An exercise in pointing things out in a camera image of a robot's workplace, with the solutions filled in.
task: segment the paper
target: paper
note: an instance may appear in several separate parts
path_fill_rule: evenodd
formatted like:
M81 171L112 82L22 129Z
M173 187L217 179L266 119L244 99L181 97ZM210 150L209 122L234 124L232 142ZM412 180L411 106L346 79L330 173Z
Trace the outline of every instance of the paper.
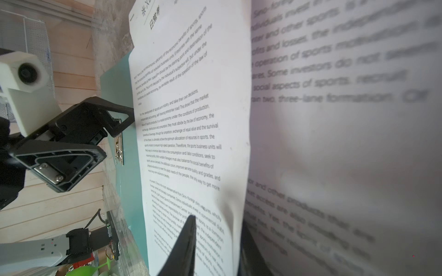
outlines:
M194 214L195 275L236 275L250 156L250 2L137 1L129 18L149 273Z
M441 11L252 2L244 219L274 275L441 274Z

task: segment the wooden floor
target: wooden floor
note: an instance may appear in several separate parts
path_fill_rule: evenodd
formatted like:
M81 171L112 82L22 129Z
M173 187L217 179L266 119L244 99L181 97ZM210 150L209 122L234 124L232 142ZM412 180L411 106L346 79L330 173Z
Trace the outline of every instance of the wooden floor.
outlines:
M93 10L94 0L56 0ZM5 7L45 21L52 53L56 100L62 110L97 94L91 29L18 8ZM11 132L17 131L16 125ZM0 211L0 243L50 238L86 226L103 205L103 173L99 165L68 193L56 193L36 176L26 174L18 198ZM102 226L97 218L89 229Z

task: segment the green plastic object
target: green plastic object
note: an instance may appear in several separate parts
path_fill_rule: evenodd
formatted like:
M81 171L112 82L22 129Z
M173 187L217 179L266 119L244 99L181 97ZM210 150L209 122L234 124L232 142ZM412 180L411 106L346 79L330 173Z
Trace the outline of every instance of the green plastic object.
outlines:
M76 268L68 273L66 273L66 276L92 276L94 273L101 267L107 265L107 268L110 270L111 268L111 260L106 257L106 263L100 265L100 266L81 266L79 268Z
M101 97L119 105L133 107L129 55L130 53L125 55L114 67L100 77ZM135 123L122 132L122 137L124 166L120 162L115 165L117 178L115 189L121 199L127 226L132 232L144 263L149 267ZM109 135L108 139L109 145L113 149L114 138Z

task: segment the red object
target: red object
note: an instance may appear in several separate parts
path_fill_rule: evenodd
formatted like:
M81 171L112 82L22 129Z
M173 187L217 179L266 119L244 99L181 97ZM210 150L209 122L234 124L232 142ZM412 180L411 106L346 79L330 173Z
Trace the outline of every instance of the red object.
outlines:
M79 268L80 266L85 266L94 260L95 260L94 255L91 253L91 257L89 259L86 259L84 261L79 261L79 262L73 264L72 266L74 267L74 269L76 269L76 268Z

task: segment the wire mesh basket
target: wire mesh basket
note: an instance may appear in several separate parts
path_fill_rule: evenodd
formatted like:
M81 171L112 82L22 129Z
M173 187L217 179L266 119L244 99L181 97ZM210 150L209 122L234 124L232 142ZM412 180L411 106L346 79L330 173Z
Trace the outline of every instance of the wire mesh basket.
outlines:
M49 74L47 88L55 95L51 51L43 21L0 10L0 48L36 55ZM0 103L0 117L15 122L8 103Z

